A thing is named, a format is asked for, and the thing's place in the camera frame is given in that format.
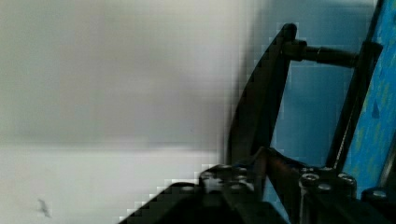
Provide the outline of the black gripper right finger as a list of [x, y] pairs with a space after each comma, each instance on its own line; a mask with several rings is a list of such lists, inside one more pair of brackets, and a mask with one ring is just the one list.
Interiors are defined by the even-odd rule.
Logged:
[[329, 167], [312, 167], [269, 148], [267, 176], [291, 224], [395, 224], [395, 194], [369, 188]]

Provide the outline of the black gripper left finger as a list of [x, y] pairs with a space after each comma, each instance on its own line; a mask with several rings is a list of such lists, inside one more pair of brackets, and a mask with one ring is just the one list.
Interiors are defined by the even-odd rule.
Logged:
[[287, 224], [270, 204], [256, 199], [247, 169], [220, 164], [197, 184], [177, 182], [118, 224]]

